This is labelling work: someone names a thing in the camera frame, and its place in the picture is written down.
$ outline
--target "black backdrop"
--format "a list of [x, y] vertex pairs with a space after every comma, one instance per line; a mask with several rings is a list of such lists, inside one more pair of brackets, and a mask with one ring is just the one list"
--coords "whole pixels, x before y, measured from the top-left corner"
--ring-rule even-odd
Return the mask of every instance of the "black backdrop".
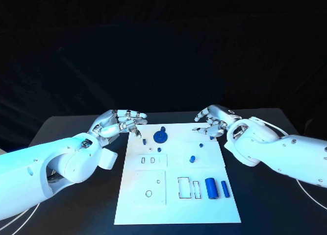
[[0, 0], [0, 148], [108, 109], [279, 107], [302, 132], [327, 110], [327, 11], [219, 4]]

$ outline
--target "blue object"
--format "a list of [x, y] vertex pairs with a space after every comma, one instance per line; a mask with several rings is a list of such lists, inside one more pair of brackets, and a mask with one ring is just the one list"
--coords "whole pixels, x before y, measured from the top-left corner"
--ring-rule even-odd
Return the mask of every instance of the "blue object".
[[161, 127], [161, 130], [154, 133], [154, 141], [157, 143], [164, 143], [168, 139], [168, 135], [166, 133], [166, 128], [164, 126]]
[[194, 162], [194, 156], [190, 157], [190, 160], [189, 160], [191, 163]]
[[217, 198], [217, 189], [216, 189], [215, 179], [207, 178], [204, 180], [204, 182], [206, 182], [206, 187], [207, 187], [207, 198], [216, 199]]
[[222, 184], [222, 189], [223, 189], [225, 197], [229, 197], [229, 192], [227, 192], [225, 181], [222, 181], [220, 184]]

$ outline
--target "white pegboard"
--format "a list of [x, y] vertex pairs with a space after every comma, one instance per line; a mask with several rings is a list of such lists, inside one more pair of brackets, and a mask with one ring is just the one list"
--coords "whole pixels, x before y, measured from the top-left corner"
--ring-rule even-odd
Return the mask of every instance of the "white pegboard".
[[[161, 126], [166, 127], [168, 139], [158, 144], [153, 135]], [[240, 223], [217, 141], [193, 133], [194, 127], [207, 127], [207, 124], [140, 125], [145, 145], [142, 139], [129, 135], [115, 225]], [[189, 162], [191, 155], [196, 157], [194, 163]], [[178, 177], [189, 178], [191, 198], [178, 198]], [[213, 200], [207, 198], [204, 184], [204, 179], [210, 177], [215, 178], [219, 193], [219, 198]], [[223, 196], [222, 180], [226, 181], [229, 198]], [[193, 181], [199, 182], [200, 199], [194, 198]]]

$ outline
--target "robotic hand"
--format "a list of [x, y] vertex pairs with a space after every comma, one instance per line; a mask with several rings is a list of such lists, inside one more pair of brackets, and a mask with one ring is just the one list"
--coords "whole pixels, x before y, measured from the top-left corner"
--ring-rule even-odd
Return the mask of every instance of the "robotic hand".
[[[219, 105], [203, 109], [194, 121], [204, 115], [210, 127], [193, 131], [210, 137], [222, 136], [226, 131], [225, 148], [240, 163], [255, 166], [262, 161], [278, 173], [327, 188], [327, 141], [288, 135], [264, 120], [242, 119]], [[284, 136], [279, 137], [266, 125]]]
[[[109, 110], [93, 121], [88, 133], [0, 155], [0, 220], [85, 181], [96, 166], [112, 168], [116, 153], [104, 146], [118, 133], [131, 132], [141, 138], [137, 124], [147, 124], [145, 114]], [[46, 168], [56, 171], [49, 177]]]

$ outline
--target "rectangular slot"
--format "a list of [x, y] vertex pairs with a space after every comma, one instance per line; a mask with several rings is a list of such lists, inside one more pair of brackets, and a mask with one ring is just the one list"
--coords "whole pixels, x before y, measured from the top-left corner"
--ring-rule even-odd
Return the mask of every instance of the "rectangular slot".
[[191, 198], [189, 177], [178, 177], [178, 198]]
[[193, 194], [194, 194], [194, 199], [200, 199], [200, 184], [199, 184], [199, 181], [193, 181]]

